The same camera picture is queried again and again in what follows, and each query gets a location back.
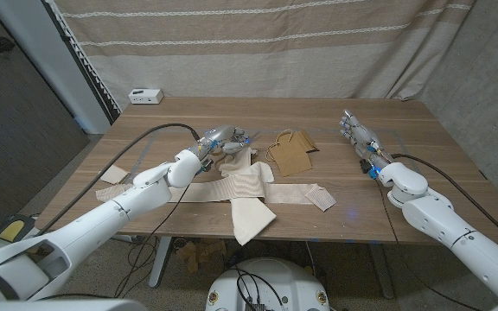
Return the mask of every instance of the beige curtain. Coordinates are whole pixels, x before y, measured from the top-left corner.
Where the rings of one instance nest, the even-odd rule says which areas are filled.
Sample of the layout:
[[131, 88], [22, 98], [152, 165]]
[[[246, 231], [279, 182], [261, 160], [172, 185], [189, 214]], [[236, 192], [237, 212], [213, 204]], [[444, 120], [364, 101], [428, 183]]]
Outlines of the beige curtain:
[[165, 96], [409, 98], [473, 0], [56, 0], [122, 105]]

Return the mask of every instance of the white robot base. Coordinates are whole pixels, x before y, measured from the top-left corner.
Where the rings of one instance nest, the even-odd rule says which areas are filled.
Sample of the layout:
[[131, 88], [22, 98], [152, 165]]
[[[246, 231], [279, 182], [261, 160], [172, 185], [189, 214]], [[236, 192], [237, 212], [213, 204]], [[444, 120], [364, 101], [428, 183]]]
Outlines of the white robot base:
[[[280, 306], [276, 294], [265, 282], [257, 277], [253, 281], [250, 276], [243, 276], [245, 272], [265, 279], [276, 290], [283, 306]], [[245, 284], [239, 280], [239, 276], [242, 276]], [[250, 300], [251, 296], [255, 310], [329, 311], [326, 291], [314, 276], [292, 262], [274, 257], [249, 259], [222, 273], [208, 291], [205, 310], [252, 310], [239, 295], [237, 281], [246, 299]]]

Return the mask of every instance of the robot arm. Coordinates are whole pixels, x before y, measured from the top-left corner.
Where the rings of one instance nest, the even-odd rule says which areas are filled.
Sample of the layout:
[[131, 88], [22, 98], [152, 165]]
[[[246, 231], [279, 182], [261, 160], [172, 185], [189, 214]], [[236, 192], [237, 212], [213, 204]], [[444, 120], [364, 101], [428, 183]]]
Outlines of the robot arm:
[[498, 296], [498, 244], [485, 237], [454, 212], [442, 194], [427, 180], [387, 154], [373, 131], [361, 125], [350, 111], [342, 118], [342, 134], [362, 158], [361, 168], [385, 187], [387, 198], [401, 208], [406, 221], [449, 248]]
[[177, 154], [175, 162], [136, 176], [134, 188], [59, 230], [0, 248], [0, 301], [35, 301], [55, 294], [87, 256], [129, 221], [167, 203], [172, 197], [169, 187], [186, 187], [209, 170], [211, 152], [233, 154], [248, 143], [245, 132], [231, 125], [210, 130]]

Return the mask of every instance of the cardboard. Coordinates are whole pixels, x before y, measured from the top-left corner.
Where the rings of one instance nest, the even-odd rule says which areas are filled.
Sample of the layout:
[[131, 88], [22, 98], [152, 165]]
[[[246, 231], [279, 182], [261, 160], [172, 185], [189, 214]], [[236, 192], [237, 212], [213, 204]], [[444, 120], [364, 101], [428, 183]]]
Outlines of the cardboard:
[[[278, 141], [280, 143], [289, 142], [290, 135], [284, 134], [278, 138]], [[291, 137], [291, 141], [298, 141], [306, 153], [319, 151], [318, 147], [316, 146], [315, 142], [310, 137], [309, 133], [304, 129], [301, 129], [298, 132], [294, 132], [293, 136]]]
[[310, 138], [309, 133], [306, 130], [301, 129], [301, 131], [295, 133], [297, 140], [301, 143], [301, 147], [305, 150], [306, 153], [320, 151], [315, 144], [315, 141]]
[[290, 135], [284, 136], [278, 139], [279, 144], [270, 147], [270, 153], [280, 169], [280, 174], [285, 177], [311, 169], [309, 155], [299, 141], [289, 140]]
[[194, 244], [189, 241], [185, 246], [176, 251], [176, 255], [188, 263], [188, 272], [195, 273], [199, 269], [199, 263], [208, 263], [211, 255], [216, 251], [226, 255], [226, 245], [224, 241], [217, 238], [204, 238], [201, 240], [205, 243]]
[[122, 182], [128, 174], [129, 173], [126, 172], [125, 170], [117, 166], [111, 165], [111, 167], [107, 169], [107, 171], [101, 176], [100, 179], [104, 182], [116, 185]]

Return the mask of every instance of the striped cloth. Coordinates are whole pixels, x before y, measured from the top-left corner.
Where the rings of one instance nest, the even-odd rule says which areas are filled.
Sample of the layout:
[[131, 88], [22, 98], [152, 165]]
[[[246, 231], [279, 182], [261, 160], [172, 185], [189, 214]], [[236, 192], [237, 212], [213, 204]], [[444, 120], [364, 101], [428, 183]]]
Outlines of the striped cloth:
[[474, 0], [55, 0], [122, 105], [175, 97], [409, 98]]

